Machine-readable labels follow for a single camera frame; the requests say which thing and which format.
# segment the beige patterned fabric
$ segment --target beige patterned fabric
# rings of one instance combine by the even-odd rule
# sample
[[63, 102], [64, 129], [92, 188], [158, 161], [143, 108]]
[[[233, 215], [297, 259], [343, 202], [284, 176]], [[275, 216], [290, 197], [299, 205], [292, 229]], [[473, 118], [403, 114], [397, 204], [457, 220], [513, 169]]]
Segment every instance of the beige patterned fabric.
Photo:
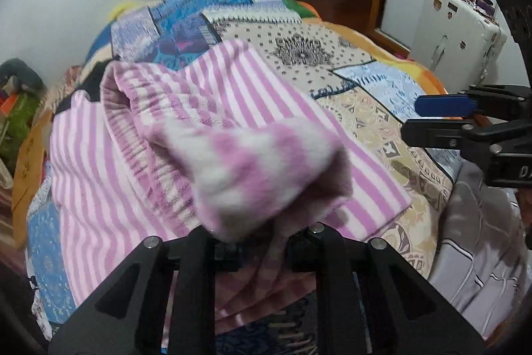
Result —
[[450, 179], [423, 149], [401, 140], [401, 123], [362, 88], [318, 99], [344, 128], [372, 150], [412, 197], [412, 205], [382, 228], [382, 236], [425, 278], [438, 239], [438, 219], [451, 194]]
[[213, 26], [223, 40], [240, 38], [254, 45], [277, 74], [313, 98], [353, 87], [330, 70], [373, 61], [370, 54], [321, 24], [224, 20]]
[[72, 66], [66, 70], [61, 80], [52, 86], [39, 102], [39, 108], [35, 113], [32, 126], [35, 126], [39, 119], [41, 119], [42, 115], [48, 110], [55, 113], [59, 103], [74, 92], [76, 80], [80, 74], [80, 66]]

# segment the white suitcase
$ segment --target white suitcase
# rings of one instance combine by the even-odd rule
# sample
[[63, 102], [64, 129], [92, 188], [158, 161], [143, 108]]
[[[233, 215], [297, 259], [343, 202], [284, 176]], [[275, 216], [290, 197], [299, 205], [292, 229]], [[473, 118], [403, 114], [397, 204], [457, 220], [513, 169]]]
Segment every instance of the white suitcase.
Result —
[[467, 0], [425, 0], [409, 57], [456, 93], [483, 80], [506, 40], [495, 19]]

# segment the bed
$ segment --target bed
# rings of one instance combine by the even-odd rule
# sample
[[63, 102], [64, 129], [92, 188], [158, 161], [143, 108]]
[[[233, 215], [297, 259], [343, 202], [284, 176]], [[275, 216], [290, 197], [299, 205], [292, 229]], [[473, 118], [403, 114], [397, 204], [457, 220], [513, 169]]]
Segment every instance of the bed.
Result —
[[[315, 11], [289, 0], [163, 0], [138, 5], [102, 30], [84, 67], [69, 70], [67, 79], [47, 96], [44, 112], [61, 113], [65, 101], [70, 107], [70, 95], [76, 87], [91, 95], [96, 80], [99, 90], [99, 80], [110, 59], [156, 63], [179, 72], [220, 43], [235, 39], [254, 47], [277, 77], [325, 109], [347, 136], [362, 143], [404, 188], [410, 205], [368, 235], [387, 240], [421, 275], [434, 278], [429, 281], [441, 291], [457, 282], [456, 290], [444, 295], [488, 337], [509, 314], [526, 285], [519, 210], [513, 205], [512, 192], [498, 190], [496, 197], [488, 197], [492, 189], [481, 186], [481, 175], [471, 167], [467, 178], [459, 178], [465, 176], [461, 174], [464, 162], [456, 151], [405, 145], [400, 128], [406, 119], [417, 117], [413, 109], [416, 98], [445, 90], [424, 67], [397, 59], [363, 35], [323, 22]], [[61, 232], [65, 228], [52, 198], [54, 172], [50, 162], [45, 164], [44, 172], [44, 181], [27, 216], [26, 264], [28, 277], [34, 278], [37, 289], [33, 311], [49, 339], [83, 297], [74, 289], [72, 270], [63, 261]], [[468, 194], [477, 198], [474, 204], [480, 204], [478, 221], [472, 223], [478, 226], [477, 241], [482, 228], [498, 229], [483, 237], [482, 246], [477, 242], [464, 248], [465, 240], [456, 230], [455, 220], [469, 217], [460, 216], [456, 206], [448, 206], [445, 211], [453, 194], [460, 194], [459, 200]], [[486, 208], [481, 198], [500, 206]], [[501, 228], [503, 224], [497, 216], [506, 211], [514, 218]], [[498, 243], [496, 251], [489, 259], [478, 262], [474, 258], [477, 250], [487, 251], [494, 239]], [[449, 277], [453, 262], [463, 257], [469, 262], [454, 274], [455, 278]], [[488, 280], [495, 285], [497, 281], [504, 283], [493, 289], [497, 303], [482, 313], [468, 310], [472, 300], [485, 293], [482, 290], [489, 285]], [[218, 352], [264, 353], [267, 348], [268, 353], [315, 353], [315, 296], [311, 292], [300, 298], [274, 314], [220, 333], [216, 340]]]

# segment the green fabric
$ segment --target green fabric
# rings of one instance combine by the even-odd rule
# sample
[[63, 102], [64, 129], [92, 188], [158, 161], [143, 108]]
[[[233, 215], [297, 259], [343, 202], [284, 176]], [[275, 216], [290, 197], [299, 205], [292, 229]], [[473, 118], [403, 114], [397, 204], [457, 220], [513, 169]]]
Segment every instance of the green fabric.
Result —
[[283, 0], [283, 3], [288, 9], [291, 9], [299, 14], [301, 18], [316, 17], [312, 11], [295, 0]]
[[19, 148], [30, 133], [31, 120], [38, 106], [37, 98], [27, 92], [21, 92], [7, 116], [7, 132], [0, 143], [0, 158], [12, 175], [17, 167]]

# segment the wooden baseboard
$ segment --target wooden baseboard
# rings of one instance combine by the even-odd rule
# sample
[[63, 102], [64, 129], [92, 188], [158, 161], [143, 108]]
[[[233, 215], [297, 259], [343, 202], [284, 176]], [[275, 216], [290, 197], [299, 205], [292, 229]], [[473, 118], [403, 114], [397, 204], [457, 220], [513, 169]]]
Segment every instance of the wooden baseboard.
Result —
[[389, 51], [392, 55], [395, 53], [401, 56], [408, 57], [410, 50], [401, 45], [397, 41], [391, 39], [388, 35], [381, 32], [379, 29], [369, 29], [366, 31], [366, 35], [376, 43], [377, 46]]

